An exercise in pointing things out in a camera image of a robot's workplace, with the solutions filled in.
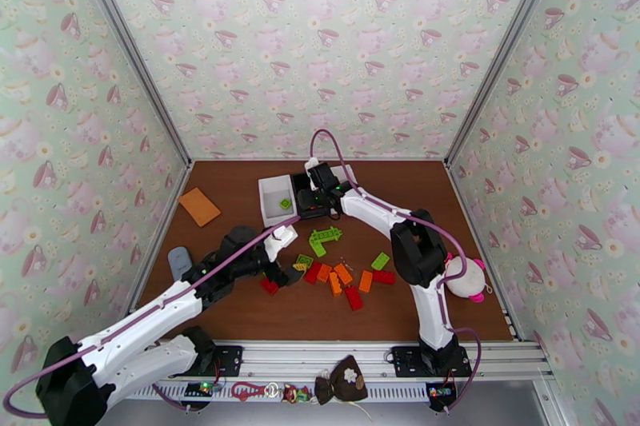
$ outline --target plush toy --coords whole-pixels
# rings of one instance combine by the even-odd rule
[[[445,276],[453,276],[462,271],[462,259],[460,256],[453,257],[447,254],[445,261]],[[466,260],[466,273],[457,279],[446,282],[446,287],[456,296],[469,298],[474,303],[482,303],[485,295],[482,294],[485,286],[490,293],[490,287],[486,285],[485,273],[483,272],[485,263],[479,259]]]

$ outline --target orange lego brick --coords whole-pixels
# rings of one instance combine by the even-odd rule
[[[334,296],[340,296],[342,294],[342,287],[340,286],[340,280],[338,274],[331,271],[329,273],[329,284],[331,285],[331,292]]]
[[[331,272],[331,266],[323,264],[318,271],[318,281],[326,283],[329,280],[329,273]]]
[[[360,276],[360,285],[358,289],[363,293],[368,293],[371,290],[371,281],[374,279],[374,274],[371,271],[362,271]]]
[[[200,227],[205,226],[221,213],[200,188],[194,188],[185,193],[178,201]]]
[[[346,270],[345,265],[341,262],[337,266],[334,266],[334,271],[338,274],[340,281],[347,286],[351,281],[354,280],[353,277],[349,274],[349,271]]]

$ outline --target wooden table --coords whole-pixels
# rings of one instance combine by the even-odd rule
[[[441,163],[356,161],[351,165],[358,183],[368,192],[399,207],[427,209],[438,225],[460,241],[468,255],[478,255]],[[188,213],[178,207],[141,303],[152,300],[173,282],[166,257],[169,250],[184,245],[195,263],[217,249],[222,237],[235,225],[250,225],[260,230],[258,179],[302,170],[301,161],[196,163],[185,191],[199,187],[220,208],[222,215],[199,228]],[[308,243],[309,234],[313,229],[326,229],[330,225],[343,230],[344,236],[339,242],[326,244],[327,254],[318,260],[334,265],[344,258],[355,270],[356,283],[360,272],[370,269],[371,261],[380,252],[391,255],[389,240],[371,227],[350,217],[337,222],[324,217],[296,224],[299,237],[278,254],[281,265],[291,265],[299,253],[314,256]],[[451,244],[445,243],[454,251]],[[385,269],[395,271],[391,263]],[[418,337],[414,299],[409,285],[399,277],[391,286],[373,283],[369,294],[361,293],[364,308],[357,312],[351,311],[344,293],[333,297],[328,284],[310,285],[299,281],[270,296],[260,286],[260,279],[262,277],[237,281],[228,297],[168,336],[198,324],[218,340],[400,341]],[[454,326],[475,328],[483,340],[512,340],[495,295],[488,295],[483,303],[476,304],[447,292],[447,303]]]

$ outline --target wall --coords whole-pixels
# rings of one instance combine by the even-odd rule
[[[192,157],[440,158],[519,0],[119,1]]]
[[[182,163],[94,0],[0,2],[4,394],[124,311]]]
[[[638,0],[542,0],[454,164],[582,424],[640,423],[639,28]]]

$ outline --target wallpaper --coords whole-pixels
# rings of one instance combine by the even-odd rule
[[[442,158],[519,0],[119,2],[191,157]]]
[[[94,0],[0,3],[3,395],[125,311],[182,163]]]
[[[640,2],[542,0],[454,171],[575,424],[640,424]]]

